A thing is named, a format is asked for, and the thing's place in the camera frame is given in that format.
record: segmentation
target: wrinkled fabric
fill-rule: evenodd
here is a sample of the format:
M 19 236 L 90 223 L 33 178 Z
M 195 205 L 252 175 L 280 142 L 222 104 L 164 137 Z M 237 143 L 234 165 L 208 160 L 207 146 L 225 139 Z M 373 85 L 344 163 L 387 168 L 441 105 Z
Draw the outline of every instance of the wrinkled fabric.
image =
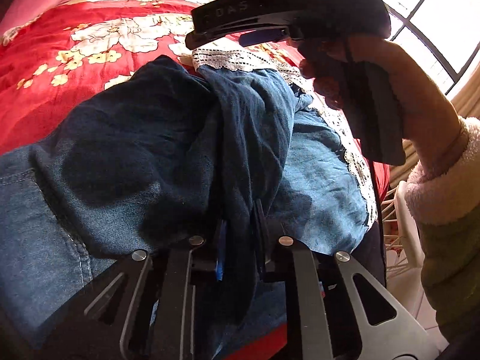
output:
M 224 280 L 198 297 L 208 310 L 197 318 L 198 358 L 211 359 L 236 339 L 256 291 L 255 199 L 317 250 L 351 250 L 362 239 L 365 202 L 343 174 L 334 131 L 305 110 L 311 97 L 271 69 L 198 73 L 161 56 L 78 105 L 46 139 L 0 157 L 0 307 L 33 345 L 57 322 L 49 316 L 112 258 L 199 229 L 208 235 L 222 217 Z M 322 134 L 332 142 L 322 144 Z M 309 155 L 299 156 L 302 146 Z M 330 214 L 322 212 L 326 185 L 339 202 L 325 205 Z M 256 293 L 266 305 L 261 335 L 283 320 L 268 314 L 284 313 Z

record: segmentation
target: human hand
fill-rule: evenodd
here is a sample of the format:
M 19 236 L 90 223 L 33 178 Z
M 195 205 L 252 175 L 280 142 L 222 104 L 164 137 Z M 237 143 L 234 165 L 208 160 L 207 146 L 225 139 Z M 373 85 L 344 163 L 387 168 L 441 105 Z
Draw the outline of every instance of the human hand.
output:
M 355 62 L 375 63 L 389 74 L 402 110 L 404 138 L 412 141 L 424 168 L 442 167 L 445 153 L 461 131 L 452 104 L 399 45 L 375 36 L 356 35 L 349 37 L 349 46 Z M 347 61 L 341 41 L 319 43 L 318 48 L 334 59 Z M 318 76 L 314 62 L 306 58 L 300 65 L 304 77 L 315 78 L 315 91 L 325 96 L 329 107 L 342 108 L 338 84 L 330 77 Z

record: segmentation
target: silver screw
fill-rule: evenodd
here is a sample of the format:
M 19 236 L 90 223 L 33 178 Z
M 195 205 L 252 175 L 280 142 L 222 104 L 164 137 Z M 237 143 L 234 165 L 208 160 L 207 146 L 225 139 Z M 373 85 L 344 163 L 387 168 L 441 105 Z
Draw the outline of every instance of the silver screw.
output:
M 292 246 L 293 245 L 293 238 L 284 235 L 278 239 L 278 243 L 283 246 Z
M 147 258 L 147 252 L 144 250 L 136 250 L 131 254 L 131 258 L 135 261 L 143 261 Z
M 335 258 L 338 261 L 342 261 L 343 263 L 346 263 L 347 261 L 350 260 L 350 255 L 346 251 L 341 250 L 335 253 Z
M 188 240 L 188 242 L 190 243 L 190 245 L 192 246 L 198 246 L 198 245 L 201 245 L 203 244 L 203 237 L 201 235 L 193 235 L 192 237 L 190 237 L 190 239 Z

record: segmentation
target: fluffy sleeve cuff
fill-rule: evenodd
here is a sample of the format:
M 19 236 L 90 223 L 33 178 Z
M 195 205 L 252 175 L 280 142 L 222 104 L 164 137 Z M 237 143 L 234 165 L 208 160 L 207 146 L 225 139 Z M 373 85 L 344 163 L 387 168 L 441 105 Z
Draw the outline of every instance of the fluffy sleeve cuff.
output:
M 407 181 L 405 200 L 416 221 L 444 225 L 462 218 L 480 203 L 480 121 L 460 118 L 469 142 L 460 159 L 447 173 L 422 182 L 421 163 Z

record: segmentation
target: black cable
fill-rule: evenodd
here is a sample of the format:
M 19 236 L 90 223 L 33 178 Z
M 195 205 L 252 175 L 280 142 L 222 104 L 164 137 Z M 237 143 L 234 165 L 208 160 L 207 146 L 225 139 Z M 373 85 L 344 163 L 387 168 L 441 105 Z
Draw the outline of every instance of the black cable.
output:
M 352 51 L 350 50 L 350 45 L 347 37 L 342 38 L 343 41 L 343 46 L 345 49 L 345 57 L 346 61 L 349 65 L 349 69 L 354 71 L 357 66 L 355 64 L 355 61 L 353 60 L 352 57 Z M 373 185 L 373 192 L 375 194 L 375 203 L 377 206 L 377 220 L 378 220 L 378 228 L 380 230 L 380 252 L 382 254 L 382 262 L 383 262 L 383 271 L 385 275 L 385 286 L 387 283 L 387 264 L 386 264 L 386 256 L 385 256 L 385 244 L 383 242 L 383 221 L 382 221 L 382 206 L 380 202 L 380 194 L 378 193 L 378 186 L 376 182 L 376 174 L 375 174 L 375 168 L 374 168 L 374 162 L 371 160 L 368 160 L 368 166 L 370 168 L 370 177 L 371 177 L 371 183 Z

